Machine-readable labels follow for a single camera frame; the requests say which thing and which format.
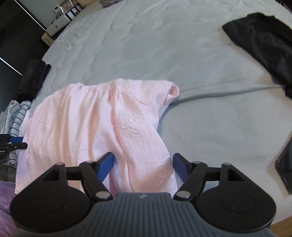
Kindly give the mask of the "pink embossed garment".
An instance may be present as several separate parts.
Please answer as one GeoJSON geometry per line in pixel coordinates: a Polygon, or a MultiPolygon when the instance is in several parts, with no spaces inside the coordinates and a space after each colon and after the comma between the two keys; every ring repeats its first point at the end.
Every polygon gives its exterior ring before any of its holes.
{"type": "Polygon", "coordinates": [[[112,194],[174,194],[175,171],[157,127],[178,95],[171,81],[116,79],[97,86],[70,84],[48,96],[30,112],[15,192],[58,162],[78,166],[111,152],[114,167],[104,185],[112,194]]]}

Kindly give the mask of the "grey striped folded clothes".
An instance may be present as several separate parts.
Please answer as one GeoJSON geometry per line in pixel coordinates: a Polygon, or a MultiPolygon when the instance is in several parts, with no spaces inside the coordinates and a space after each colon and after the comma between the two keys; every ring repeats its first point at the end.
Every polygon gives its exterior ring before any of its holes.
{"type": "Polygon", "coordinates": [[[30,101],[18,103],[15,100],[11,100],[7,108],[1,112],[1,134],[9,134],[12,137],[18,137],[20,126],[30,106],[30,101]]]}

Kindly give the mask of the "folded black clothes pile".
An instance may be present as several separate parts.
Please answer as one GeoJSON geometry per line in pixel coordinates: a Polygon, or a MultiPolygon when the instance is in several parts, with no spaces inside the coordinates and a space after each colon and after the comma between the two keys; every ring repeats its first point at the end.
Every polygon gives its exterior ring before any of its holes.
{"type": "Polygon", "coordinates": [[[51,65],[46,64],[43,60],[30,60],[21,77],[15,100],[18,103],[23,101],[32,102],[42,88],[43,82],[50,70],[51,65]]]}

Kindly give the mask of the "folded light pink cloth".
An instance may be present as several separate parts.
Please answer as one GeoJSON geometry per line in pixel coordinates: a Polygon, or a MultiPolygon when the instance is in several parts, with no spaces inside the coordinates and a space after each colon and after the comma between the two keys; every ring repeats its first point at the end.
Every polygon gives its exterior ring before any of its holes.
{"type": "Polygon", "coordinates": [[[26,128],[29,124],[30,112],[30,109],[26,111],[25,117],[23,118],[22,124],[19,129],[19,137],[23,137],[25,134],[26,128]]]}

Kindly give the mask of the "grey bed sheet mattress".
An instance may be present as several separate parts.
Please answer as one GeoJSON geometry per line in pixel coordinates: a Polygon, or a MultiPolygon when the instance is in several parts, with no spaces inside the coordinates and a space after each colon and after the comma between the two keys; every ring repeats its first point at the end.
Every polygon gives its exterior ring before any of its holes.
{"type": "Polygon", "coordinates": [[[274,199],[274,221],[282,221],[291,196],[275,161],[291,138],[291,99],[222,30],[255,12],[291,25],[276,1],[92,3],[45,53],[51,71],[32,107],[71,83],[172,81],[179,98],[158,127],[168,151],[209,166],[231,163],[274,199]]]}

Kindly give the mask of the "black smartphone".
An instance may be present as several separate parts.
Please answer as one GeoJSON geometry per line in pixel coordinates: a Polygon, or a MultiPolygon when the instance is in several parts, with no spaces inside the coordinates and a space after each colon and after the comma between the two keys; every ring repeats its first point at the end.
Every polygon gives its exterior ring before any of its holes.
{"type": "Polygon", "coordinates": [[[275,169],[279,174],[281,180],[283,181],[283,184],[287,192],[289,193],[289,195],[291,195],[292,192],[291,140],[287,143],[286,147],[277,158],[275,162],[275,169]]]}

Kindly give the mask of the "black wardrobe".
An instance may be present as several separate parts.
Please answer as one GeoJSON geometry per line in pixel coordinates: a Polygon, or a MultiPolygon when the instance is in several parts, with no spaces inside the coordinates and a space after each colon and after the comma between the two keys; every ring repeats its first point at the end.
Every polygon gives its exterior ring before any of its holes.
{"type": "Polygon", "coordinates": [[[18,2],[1,1],[1,111],[15,97],[26,64],[48,50],[43,34],[18,2]]]}

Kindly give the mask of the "cream radiator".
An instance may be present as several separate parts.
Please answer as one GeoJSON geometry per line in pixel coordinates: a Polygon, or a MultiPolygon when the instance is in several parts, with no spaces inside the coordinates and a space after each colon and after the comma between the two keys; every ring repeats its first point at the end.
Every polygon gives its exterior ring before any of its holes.
{"type": "Polygon", "coordinates": [[[42,35],[42,40],[49,46],[49,47],[51,47],[52,46],[52,44],[54,43],[54,40],[52,39],[52,37],[49,35],[49,34],[47,34],[47,33],[44,33],[43,35],[42,35]]]}

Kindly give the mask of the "white left nightstand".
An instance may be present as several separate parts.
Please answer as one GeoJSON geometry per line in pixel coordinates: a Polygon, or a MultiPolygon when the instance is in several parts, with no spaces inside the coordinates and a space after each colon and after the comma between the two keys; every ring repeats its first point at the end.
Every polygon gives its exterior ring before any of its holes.
{"type": "Polygon", "coordinates": [[[46,29],[46,33],[50,36],[54,36],[61,29],[66,27],[82,10],[83,7],[80,4],[77,4],[70,10],[62,13],[46,29]]]}

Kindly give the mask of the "framed photo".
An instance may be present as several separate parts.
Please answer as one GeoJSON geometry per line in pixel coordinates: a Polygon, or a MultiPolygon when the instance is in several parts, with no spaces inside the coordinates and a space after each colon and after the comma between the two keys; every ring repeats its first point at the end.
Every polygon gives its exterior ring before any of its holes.
{"type": "Polygon", "coordinates": [[[59,5],[61,11],[65,13],[66,11],[69,11],[74,6],[72,0],[65,0],[63,3],[59,5]]]}

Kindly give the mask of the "small black garment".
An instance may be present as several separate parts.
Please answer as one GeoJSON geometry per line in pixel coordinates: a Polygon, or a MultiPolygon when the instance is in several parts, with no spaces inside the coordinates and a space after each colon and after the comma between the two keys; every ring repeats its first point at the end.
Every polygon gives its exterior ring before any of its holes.
{"type": "Polygon", "coordinates": [[[230,40],[256,59],[291,98],[291,28],[260,12],[222,26],[230,40]]]}

